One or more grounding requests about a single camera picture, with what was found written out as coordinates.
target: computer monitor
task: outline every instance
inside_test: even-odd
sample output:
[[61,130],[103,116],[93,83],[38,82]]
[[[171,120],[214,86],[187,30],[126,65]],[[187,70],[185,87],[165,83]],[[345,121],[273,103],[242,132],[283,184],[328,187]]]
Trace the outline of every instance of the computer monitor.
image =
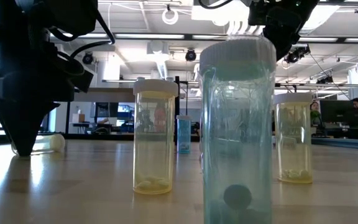
[[116,118],[118,103],[92,103],[92,118]]
[[319,104],[321,120],[326,123],[348,123],[354,111],[350,100],[320,100]]

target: table surface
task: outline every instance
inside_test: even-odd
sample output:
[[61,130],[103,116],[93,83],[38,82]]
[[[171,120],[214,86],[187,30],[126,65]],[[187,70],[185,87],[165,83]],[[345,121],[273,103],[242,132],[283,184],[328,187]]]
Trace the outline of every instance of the table surface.
[[[31,158],[0,146],[0,223],[203,223],[199,155],[175,155],[173,190],[148,196],[132,191],[133,142],[67,141]],[[358,223],[358,150],[313,146],[313,162],[313,185],[273,178],[273,223]]]

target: wooden table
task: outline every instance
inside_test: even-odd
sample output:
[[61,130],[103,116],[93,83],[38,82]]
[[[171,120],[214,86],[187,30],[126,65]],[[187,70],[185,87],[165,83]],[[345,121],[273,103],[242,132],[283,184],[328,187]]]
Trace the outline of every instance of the wooden table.
[[[197,144],[176,155],[165,195],[133,193],[132,157],[124,141],[68,141],[64,154],[24,159],[0,146],[0,223],[203,223]],[[313,162],[313,185],[273,179],[273,223],[358,223],[358,150],[315,146]]]

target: ceiling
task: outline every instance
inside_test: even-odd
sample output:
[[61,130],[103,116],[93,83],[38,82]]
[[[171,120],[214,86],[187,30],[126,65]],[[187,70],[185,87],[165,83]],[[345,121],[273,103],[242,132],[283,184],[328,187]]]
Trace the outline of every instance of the ceiling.
[[[211,21],[191,20],[191,6],[193,1],[182,1],[181,6],[171,6],[172,9],[181,10],[178,21],[168,25],[162,20],[164,5],[150,5],[153,2],[106,4],[100,1],[99,10],[106,23],[110,23],[112,33],[161,33],[161,34],[225,34],[228,26],[216,26]],[[323,25],[309,35],[320,37],[358,37],[358,14],[352,11],[357,7],[342,7],[334,13]],[[103,32],[99,24],[95,32]],[[70,52],[77,47],[94,40],[75,40],[65,44],[64,48]],[[106,60],[112,51],[115,51],[124,61],[121,65],[121,74],[124,78],[133,77],[134,74],[150,74],[156,70],[155,62],[147,60],[146,48],[149,40],[117,40],[114,47],[99,47],[94,49],[93,55],[98,60]],[[181,70],[193,72],[195,62],[186,62],[187,49],[193,48],[199,56],[206,47],[215,44],[213,41],[185,41],[165,40],[171,53],[170,60],[166,62],[168,70]],[[334,81],[347,82],[347,71],[358,62],[358,44],[310,44],[311,56],[301,59],[296,64],[287,65],[285,62],[277,63],[277,82],[290,80],[292,82],[308,82],[309,77],[332,69]]]

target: clear plastic bottle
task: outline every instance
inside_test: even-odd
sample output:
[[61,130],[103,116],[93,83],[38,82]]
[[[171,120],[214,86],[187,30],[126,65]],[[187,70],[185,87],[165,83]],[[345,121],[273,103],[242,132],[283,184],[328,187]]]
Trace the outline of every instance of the clear plastic bottle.
[[[11,145],[14,154],[17,154],[15,145]],[[65,138],[61,134],[37,136],[31,154],[46,152],[63,152],[65,148]]]
[[278,169],[281,181],[312,183],[309,93],[274,96]]
[[134,83],[134,191],[163,194],[172,189],[175,97],[178,85],[165,80]]
[[245,36],[203,50],[204,223],[272,222],[275,48]]
[[178,121],[178,153],[190,153],[191,116],[177,116]]

